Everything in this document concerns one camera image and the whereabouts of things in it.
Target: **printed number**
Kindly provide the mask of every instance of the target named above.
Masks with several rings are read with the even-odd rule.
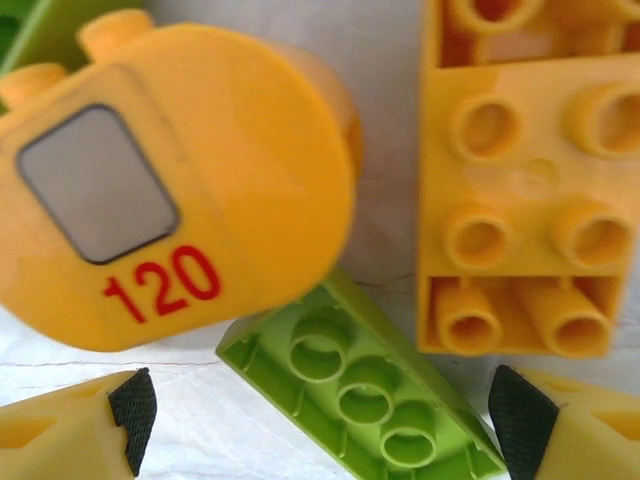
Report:
[[[208,285],[200,287],[195,284],[184,267],[185,259],[190,258],[204,273]],[[220,279],[209,259],[200,250],[192,246],[182,246],[171,255],[171,265],[176,277],[184,288],[197,300],[213,300],[220,294]],[[155,310],[158,316],[163,317],[190,306],[184,299],[170,299],[172,279],[167,270],[155,262],[145,262],[138,265],[134,271],[134,280],[140,286],[146,286],[150,277],[159,279],[158,293],[156,294]],[[126,292],[122,284],[114,277],[107,281],[107,288],[102,292],[106,297],[118,297],[138,323],[146,323],[144,317],[131,296]]]

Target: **window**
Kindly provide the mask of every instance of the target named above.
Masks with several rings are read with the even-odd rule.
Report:
[[[104,264],[171,234],[178,212],[119,115],[91,106],[25,147],[18,168],[78,253]]]

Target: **black strip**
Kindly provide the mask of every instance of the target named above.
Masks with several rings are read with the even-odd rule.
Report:
[[[535,480],[559,408],[506,365],[498,367],[489,394],[489,414],[512,480]]]
[[[131,472],[137,477],[158,411],[149,369],[138,370],[109,395],[109,403],[116,425],[127,431],[125,454]]]

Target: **white background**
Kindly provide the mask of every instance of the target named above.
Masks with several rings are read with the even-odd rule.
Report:
[[[352,89],[364,119],[367,158],[358,219],[343,264],[411,336],[419,3],[149,2],[161,24],[195,21],[222,25],[306,47],[321,55]],[[640,353],[636,353],[640,352],[639,285],[640,273],[636,273],[615,350],[605,360],[440,357],[434,361],[483,413],[497,362],[535,366],[640,394]],[[55,344],[0,310],[0,405],[107,373],[148,366],[160,411],[142,479],[351,478],[220,363],[214,349],[226,326],[105,355]]]

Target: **rounded toy piece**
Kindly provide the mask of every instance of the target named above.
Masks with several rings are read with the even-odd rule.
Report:
[[[140,10],[78,39],[93,60],[79,72],[0,82],[0,303],[57,341],[117,351],[322,280],[361,152],[333,72],[210,26],[154,28]]]

